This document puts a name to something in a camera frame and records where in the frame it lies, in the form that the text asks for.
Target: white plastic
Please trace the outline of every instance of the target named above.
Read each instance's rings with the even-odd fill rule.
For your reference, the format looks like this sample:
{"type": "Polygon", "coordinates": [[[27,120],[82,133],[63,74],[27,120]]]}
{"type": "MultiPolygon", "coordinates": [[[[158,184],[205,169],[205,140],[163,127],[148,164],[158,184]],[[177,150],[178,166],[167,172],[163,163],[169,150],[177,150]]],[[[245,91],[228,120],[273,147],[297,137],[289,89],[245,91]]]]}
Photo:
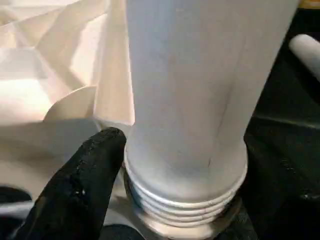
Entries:
{"type": "Polygon", "coordinates": [[[221,231],[194,228],[215,225],[245,178],[243,136],[297,5],[127,1],[135,124],[125,166],[165,236],[221,231]]]}
{"type": "Polygon", "coordinates": [[[306,34],[299,34],[290,41],[289,47],[320,81],[320,42],[306,34]]]}

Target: white cylinder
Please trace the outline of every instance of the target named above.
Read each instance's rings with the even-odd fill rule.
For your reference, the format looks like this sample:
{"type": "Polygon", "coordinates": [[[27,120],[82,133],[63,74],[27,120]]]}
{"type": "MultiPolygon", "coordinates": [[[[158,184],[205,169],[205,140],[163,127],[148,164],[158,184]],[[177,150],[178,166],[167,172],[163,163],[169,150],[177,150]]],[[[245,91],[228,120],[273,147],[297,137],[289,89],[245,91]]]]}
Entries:
{"type": "Polygon", "coordinates": [[[289,47],[320,81],[320,42],[306,34],[299,34],[290,41],[289,47]]]}
{"type": "Polygon", "coordinates": [[[243,136],[294,2],[127,1],[135,124],[125,164],[133,198],[154,220],[205,225],[237,193],[243,136]]]}

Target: threaded end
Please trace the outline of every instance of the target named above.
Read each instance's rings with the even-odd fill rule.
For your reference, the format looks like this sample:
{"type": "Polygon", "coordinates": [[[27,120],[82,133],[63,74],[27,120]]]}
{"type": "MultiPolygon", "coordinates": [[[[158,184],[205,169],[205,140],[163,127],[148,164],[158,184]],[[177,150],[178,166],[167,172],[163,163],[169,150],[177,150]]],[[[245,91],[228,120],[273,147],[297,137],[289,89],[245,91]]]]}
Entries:
{"type": "MultiPolygon", "coordinates": [[[[132,174],[128,168],[127,173],[129,177],[132,174]]],[[[156,221],[176,228],[194,228],[211,223],[225,213],[243,183],[246,173],[247,168],[232,190],[205,202],[186,203],[162,199],[142,188],[129,177],[126,180],[127,194],[131,195],[137,207],[156,221]]]]}

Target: black glove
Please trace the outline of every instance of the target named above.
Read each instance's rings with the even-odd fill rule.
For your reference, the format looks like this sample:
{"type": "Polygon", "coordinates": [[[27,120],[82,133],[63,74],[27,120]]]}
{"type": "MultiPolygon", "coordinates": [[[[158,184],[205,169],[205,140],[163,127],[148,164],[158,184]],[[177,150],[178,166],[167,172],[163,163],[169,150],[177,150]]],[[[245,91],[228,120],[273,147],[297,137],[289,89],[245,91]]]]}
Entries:
{"type": "Polygon", "coordinates": [[[48,182],[14,239],[97,240],[125,144],[116,128],[84,142],[48,182]]]}

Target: black surface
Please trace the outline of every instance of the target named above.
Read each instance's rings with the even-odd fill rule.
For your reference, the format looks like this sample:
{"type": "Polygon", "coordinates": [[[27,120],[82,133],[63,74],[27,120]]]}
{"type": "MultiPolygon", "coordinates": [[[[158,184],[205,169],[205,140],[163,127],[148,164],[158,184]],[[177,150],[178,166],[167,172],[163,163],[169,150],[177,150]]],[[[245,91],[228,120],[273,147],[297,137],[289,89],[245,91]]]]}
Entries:
{"type": "Polygon", "coordinates": [[[99,240],[145,240],[139,232],[126,225],[105,226],[99,240]]]}
{"type": "Polygon", "coordinates": [[[320,83],[289,50],[297,34],[320,40],[319,10],[297,11],[245,135],[241,194],[261,240],[320,233],[320,83]]]}
{"type": "MultiPolygon", "coordinates": [[[[0,186],[0,204],[18,203],[31,200],[31,196],[24,190],[9,186],[0,186]]],[[[13,217],[0,217],[0,240],[8,238],[14,230],[21,226],[22,223],[22,220],[13,217]]]]}

